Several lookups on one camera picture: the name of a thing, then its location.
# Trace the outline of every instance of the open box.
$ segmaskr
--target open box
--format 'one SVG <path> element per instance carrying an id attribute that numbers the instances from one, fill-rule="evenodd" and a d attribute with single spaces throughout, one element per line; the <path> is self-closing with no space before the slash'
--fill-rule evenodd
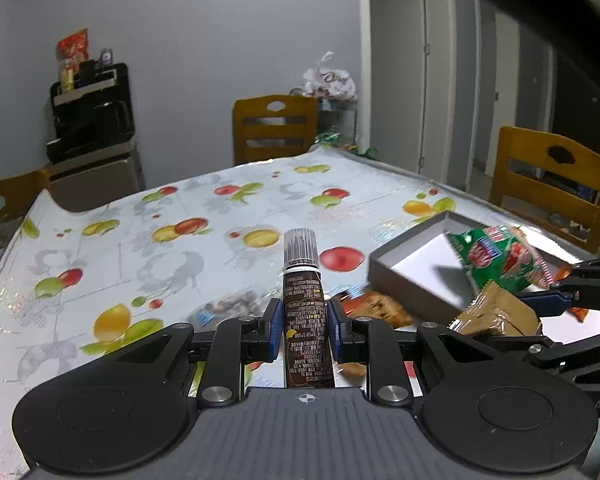
<path id="1" fill-rule="evenodd" d="M 445 232 L 462 233 L 486 227 L 462 215 L 440 213 L 377 248 L 369 256 L 368 281 L 421 321 L 448 325 L 475 297 L 462 264 Z M 567 263 L 538 249 L 552 275 Z M 527 290 L 541 290 L 532 285 Z M 543 332 L 564 343 L 600 333 L 600 312 L 590 311 L 584 323 L 571 314 L 542 318 Z"/>

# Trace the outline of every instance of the table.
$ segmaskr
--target table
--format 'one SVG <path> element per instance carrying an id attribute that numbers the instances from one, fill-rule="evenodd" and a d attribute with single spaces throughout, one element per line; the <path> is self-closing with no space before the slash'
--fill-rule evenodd
<path id="1" fill-rule="evenodd" d="M 369 253 L 440 200 L 485 224 L 520 224 L 468 194 L 333 148 L 183 180 L 81 214 L 43 191 L 0 262 L 0 478 L 27 470 L 10 425 L 27 390 L 162 326 L 190 320 L 209 328 L 227 305 L 264 308 L 280 294 L 288 229 L 315 230 L 319 251 L 362 256 L 349 272 L 323 267 L 325 293 L 364 285 Z M 566 261 L 587 258 L 533 226 L 526 232 Z M 584 324 L 565 314 L 544 328 L 556 340 L 580 339 L 600 332 L 600 312 Z M 254 371 L 250 385 L 282 381 L 279 358 Z M 340 374 L 336 384 L 349 385 Z"/>

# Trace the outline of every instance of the white plastic bag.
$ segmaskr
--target white plastic bag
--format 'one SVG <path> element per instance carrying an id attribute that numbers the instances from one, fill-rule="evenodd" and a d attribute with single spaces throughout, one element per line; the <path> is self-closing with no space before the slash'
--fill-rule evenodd
<path id="1" fill-rule="evenodd" d="M 328 51 L 304 75 L 304 94 L 317 98 L 351 101 L 356 98 L 356 84 L 346 70 L 332 70 L 323 66 L 333 57 Z"/>

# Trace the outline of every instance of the brown bottle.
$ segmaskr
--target brown bottle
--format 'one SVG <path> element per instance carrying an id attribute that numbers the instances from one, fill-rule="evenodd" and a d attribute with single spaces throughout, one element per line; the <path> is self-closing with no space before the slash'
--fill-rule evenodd
<path id="1" fill-rule="evenodd" d="M 285 386 L 334 388 L 327 309 L 311 229 L 285 233 Z"/>

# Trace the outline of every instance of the metal screw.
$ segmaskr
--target metal screw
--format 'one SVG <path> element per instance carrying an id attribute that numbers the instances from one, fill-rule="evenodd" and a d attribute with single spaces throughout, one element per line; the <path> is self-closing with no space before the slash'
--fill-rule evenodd
<path id="1" fill-rule="evenodd" d="M 390 384 L 378 389 L 378 397 L 386 402 L 402 402 L 409 397 L 409 391 L 402 386 Z"/>
<path id="2" fill-rule="evenodd" d="M 210 386 L 202 392 L 202 398 L 207 402 L 227 402 L 234 393 L 226 386 Z"/>

